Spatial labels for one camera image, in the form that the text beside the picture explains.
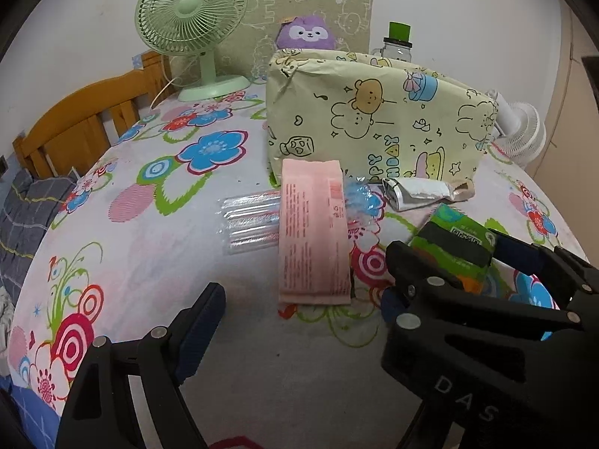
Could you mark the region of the pink paper packet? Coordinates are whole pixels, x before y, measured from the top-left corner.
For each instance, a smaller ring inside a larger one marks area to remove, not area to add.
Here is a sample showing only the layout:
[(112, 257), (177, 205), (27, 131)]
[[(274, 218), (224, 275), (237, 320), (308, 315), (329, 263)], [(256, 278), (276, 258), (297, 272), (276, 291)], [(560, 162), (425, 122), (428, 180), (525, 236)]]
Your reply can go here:
[(348, 305), (350, 244), (339, 162), (284, 159), (280, 193), (279, 301)]

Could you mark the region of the green tissue pack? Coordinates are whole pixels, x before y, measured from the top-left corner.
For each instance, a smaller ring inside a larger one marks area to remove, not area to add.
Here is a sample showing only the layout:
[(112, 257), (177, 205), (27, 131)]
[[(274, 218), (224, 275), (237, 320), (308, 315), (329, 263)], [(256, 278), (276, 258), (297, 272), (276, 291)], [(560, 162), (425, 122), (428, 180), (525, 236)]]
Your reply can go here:
[(480, 294), (495, 243), (495, 233), (457, 209), (442, 204), (409, 245), (437, 268), (459, 279), (466, 292)]

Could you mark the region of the silver foil wrapper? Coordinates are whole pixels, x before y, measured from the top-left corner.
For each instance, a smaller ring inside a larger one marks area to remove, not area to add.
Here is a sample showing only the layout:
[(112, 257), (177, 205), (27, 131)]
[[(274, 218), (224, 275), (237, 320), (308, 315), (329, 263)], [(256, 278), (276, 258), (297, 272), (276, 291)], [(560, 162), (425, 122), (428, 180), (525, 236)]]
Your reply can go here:
[(388, 178), (382, 182), (382, 190), (389, 205), (398, 212), (420, 209), (439, 202), (465, 202), (475, 195), (472, 180), (446, 183), (419, 177)]

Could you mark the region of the clear plastic bag roll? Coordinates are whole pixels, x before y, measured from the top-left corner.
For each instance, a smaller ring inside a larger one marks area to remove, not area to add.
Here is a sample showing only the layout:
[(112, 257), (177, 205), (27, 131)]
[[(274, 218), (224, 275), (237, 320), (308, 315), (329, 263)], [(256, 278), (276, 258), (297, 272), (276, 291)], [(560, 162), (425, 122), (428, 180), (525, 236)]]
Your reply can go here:
[[(363, 180), (345, 180), (345, 207), (348, 215), (350, 248), (378, 242), (378, 221), (384, 213), (384, 200)], [(220, 202), (220, 233), (229, 254), (278, 245), (281, 207), (280, 190), (250, 193)]]

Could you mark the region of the yellow cartoon storage box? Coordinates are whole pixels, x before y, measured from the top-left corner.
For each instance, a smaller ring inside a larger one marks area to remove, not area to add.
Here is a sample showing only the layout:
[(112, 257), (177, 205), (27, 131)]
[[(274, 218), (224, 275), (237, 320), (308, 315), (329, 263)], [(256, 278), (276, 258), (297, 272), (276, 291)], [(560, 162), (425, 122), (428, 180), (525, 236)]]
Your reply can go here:
[(268, 160), (336, 160), (379, 183), (470, 180), (499, 114), (491, 96), (409, 62), (315, 49), (277, 51), (266, 80)]

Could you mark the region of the floral tablecloth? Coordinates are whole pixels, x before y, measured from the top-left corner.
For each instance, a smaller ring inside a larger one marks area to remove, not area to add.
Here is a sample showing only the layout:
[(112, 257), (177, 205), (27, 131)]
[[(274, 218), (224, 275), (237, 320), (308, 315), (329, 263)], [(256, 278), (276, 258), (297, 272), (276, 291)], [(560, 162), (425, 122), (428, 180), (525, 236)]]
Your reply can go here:
[(166, 100), (107, 150), (52, 207), (27, 271), (9, 342), (11, 394), (24, 433), (55, 445), (81, 361), (98, 336), (139, 339), (169, 324), (205, 286), (224, 287), (226, 312), (197, 373), (182, 387), (213, 447), (391, 448), (418, 398), (381, 366), (392, 283), (385, 253), (428, 210), (397, 212), (380, 193), (349, 233), (353, 292), (346, 306), (282, 305), (277, 251), (228, 253), (220, 206), (270, 187), (264, 90), (224, 100)]

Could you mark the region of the white standing fan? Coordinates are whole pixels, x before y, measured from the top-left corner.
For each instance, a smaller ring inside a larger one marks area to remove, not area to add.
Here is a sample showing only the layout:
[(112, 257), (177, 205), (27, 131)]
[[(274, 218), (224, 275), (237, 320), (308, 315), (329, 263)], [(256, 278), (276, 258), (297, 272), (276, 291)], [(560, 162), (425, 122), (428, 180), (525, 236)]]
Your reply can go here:
[(495, 89), (488, 90), (487, 94), (499, 106), (492, 143), (514, 163), (525, 168), (545, 146), (547, 133), (544, 121), (530, 103), (508, 103)]

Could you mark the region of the grey plaid bedding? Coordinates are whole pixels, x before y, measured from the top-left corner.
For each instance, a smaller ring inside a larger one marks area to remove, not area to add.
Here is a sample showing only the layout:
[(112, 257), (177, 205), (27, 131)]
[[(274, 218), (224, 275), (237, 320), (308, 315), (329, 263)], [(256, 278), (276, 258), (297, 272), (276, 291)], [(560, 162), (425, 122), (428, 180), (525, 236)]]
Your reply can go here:
[(13, 304), (51, 222), (76, 184), (76, 176), (35, 180), (21, 169), (1, 205), (1, 286)]

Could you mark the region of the glass jar green lid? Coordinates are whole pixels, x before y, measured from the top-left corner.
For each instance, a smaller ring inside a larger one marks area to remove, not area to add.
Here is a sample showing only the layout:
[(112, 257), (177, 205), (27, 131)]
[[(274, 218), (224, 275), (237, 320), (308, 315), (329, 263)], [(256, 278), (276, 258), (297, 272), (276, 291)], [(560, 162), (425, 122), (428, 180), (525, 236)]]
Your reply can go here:
[(383, 38), (382, 47), (373, 49), (372, 54), (380, 58), (410, 62), (412, 60), (410, 33), (409, 24), (390, 21), (388, 35)]

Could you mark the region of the purple plush toy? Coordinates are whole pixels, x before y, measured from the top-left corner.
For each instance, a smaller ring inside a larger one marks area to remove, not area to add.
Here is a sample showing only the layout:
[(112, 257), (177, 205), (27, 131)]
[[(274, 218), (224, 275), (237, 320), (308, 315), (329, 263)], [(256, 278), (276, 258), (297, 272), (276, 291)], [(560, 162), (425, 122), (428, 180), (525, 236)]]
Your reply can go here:
[(318, 15), (296, 16), (281, 24), (275, 39), (278, 49), (334, 50), (335, 37)]

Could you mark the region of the green patterned cardboard board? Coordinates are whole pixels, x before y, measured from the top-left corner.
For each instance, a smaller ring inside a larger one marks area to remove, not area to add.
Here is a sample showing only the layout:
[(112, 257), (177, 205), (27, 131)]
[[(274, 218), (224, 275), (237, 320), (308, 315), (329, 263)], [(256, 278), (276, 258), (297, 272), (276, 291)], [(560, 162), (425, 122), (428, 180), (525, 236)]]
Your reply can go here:
[(248, 0), (240, 25), (216, 47), (216, 73), (264, 81), (284, 27), (299, 31), (295, 46), (325, 30), (336, 50), (368, 51), (373, 6), (374, 0)]

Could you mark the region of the green desk fan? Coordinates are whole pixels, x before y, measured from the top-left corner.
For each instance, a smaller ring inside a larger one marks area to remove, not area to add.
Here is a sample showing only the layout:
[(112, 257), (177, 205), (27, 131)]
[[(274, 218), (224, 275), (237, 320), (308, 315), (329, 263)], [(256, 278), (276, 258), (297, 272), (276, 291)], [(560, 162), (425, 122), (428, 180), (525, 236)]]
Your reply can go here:
[(183, 86), (182, 103), (209, 100), (250, 86), (241, 75), (219, 76), (214, 52), (240, 25), (248, 0), (138, 0), (134, 21), (140, 39), (165, 56), (198, 61), (200, 78)]

